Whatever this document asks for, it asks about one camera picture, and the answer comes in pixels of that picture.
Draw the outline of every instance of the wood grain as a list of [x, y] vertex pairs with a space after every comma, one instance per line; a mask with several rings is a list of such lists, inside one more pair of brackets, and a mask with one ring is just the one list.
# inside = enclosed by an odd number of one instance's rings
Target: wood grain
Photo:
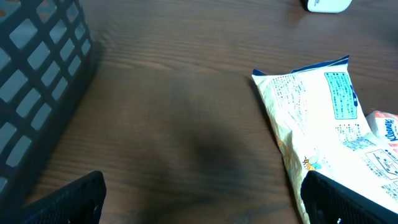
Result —
[[31, 203], [100, 170], [101, 223], [299, 223], [250, 82], [350, 54], [365, 113], [398, 114], [398, 3], [83, 0], [101, 64]]

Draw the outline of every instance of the kleenex package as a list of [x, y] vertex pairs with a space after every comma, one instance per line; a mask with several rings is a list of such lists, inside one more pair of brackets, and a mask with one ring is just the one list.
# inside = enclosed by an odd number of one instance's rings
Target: kleenex package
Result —
[[347, 67], [345, 56], [286, 75], [252, 74], [304, 223], [300, 188], [308, 170], [398, 213], [398, 153], [369, 128]]
[[398, 153], [398, 116], [382, 111], [374, 111], [366, 119], [373, 134], [388, 143]]

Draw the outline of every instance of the plastic bag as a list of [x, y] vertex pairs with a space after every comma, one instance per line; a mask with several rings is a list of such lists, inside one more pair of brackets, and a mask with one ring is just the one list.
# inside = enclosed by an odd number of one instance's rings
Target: plastic bag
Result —
[[398, 204], [386, 193], [398, 175], [382, 164], [384, 159], [390, 165], [398, 163], [398, 153], [370, 130], [347, 67], [345, 56], [286, 75], [266, 75], [259, 70], [252, 74], [304, 223], [309, 220], [300, 188], [308, 170], [398, 213]]

